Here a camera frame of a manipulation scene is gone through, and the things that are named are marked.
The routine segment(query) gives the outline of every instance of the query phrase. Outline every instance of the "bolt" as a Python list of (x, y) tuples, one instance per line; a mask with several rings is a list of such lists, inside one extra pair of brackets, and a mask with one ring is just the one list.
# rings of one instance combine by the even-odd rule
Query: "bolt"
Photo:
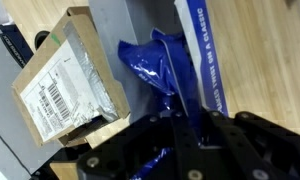
[(217, 116), (219, 116), (219, 112), (213, 112), (212, 115), (217, 117)]
[(264, 170), (261, 169), (255, 169), (252, 171), (252, 175), (257, 180), (268, 180), (269, 175)]
[(249, 118), (249, 115), (247, 113), (242, 113), (241, 114), (241, 117), (244, 118), (244, 119), (248, 119)]
[(94, 168), (98, 164), (99, 164), (99, 159), (97, 157), (92, 157), (87, 161), (87, 165), (91, 168)]
[(150, 122), (156, 122), (157, 120), (158, 120), (158, 118), (155, 117), (155, 116), (153, 116), (153, 117), (150, 118)]
[(177, 116), (177, 117), (181, 117), (181, 116), (182, 116), (182, 112), (177, 112), (177, 113), (176, 113), (176, 116)]
[(196, 169), (190, 170), (188, 173), (189, 180), (202, 180), (202, 173)]

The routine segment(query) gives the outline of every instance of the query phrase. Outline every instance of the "wooden table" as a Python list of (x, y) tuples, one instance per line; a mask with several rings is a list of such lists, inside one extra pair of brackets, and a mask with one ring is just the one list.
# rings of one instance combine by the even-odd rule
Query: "wooden table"
[[(67, 7), (88, 4), (3, 2), (33, 50), (37, 32), (51, 30)], [(300, 0), (207, 3), (230, 115), (248, 110), (300, 133)], [(93, 144), (104, 139), (96, 137)]]

